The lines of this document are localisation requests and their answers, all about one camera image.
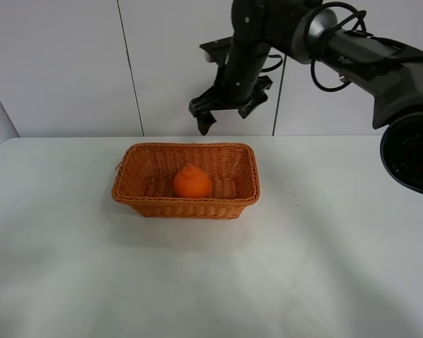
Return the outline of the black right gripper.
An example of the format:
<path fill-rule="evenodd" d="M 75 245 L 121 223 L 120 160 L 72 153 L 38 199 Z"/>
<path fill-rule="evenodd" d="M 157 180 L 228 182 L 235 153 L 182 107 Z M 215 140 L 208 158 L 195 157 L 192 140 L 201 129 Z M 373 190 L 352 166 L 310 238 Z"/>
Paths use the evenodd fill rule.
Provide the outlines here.
<path fill-rule="evenodd" d="M 232 37 L 226 63 L 218 66 L 213 85 L 189 104 L 201 135 L 207 135 L 216 123 L 212 111 L 236 109 L 246 118 L 267 101 L 265 91 L 271 88 L 272 80 L 261 73 L 270 49 L 264 42 L 246 44 Z"/>

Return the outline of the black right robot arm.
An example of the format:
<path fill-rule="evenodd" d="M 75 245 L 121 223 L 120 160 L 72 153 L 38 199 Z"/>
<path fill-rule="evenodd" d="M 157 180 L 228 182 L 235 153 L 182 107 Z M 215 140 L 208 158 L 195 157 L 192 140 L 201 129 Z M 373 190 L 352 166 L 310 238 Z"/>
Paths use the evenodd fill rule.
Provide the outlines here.
<path fill-rule="evenodd" d="M 234 1 L 233 35 L 202 49 L 218 70 L 213 85 L 189 104 L 206 134 L 214 111 L 247 117 L 267 100 L 266 59 L 323 63 L 374 97 L 372 126 L 384 128 L 380 155 L 391 177 L 423 194 L 423 51 L 367 31 L 366 13 L 339 1 Z"/>

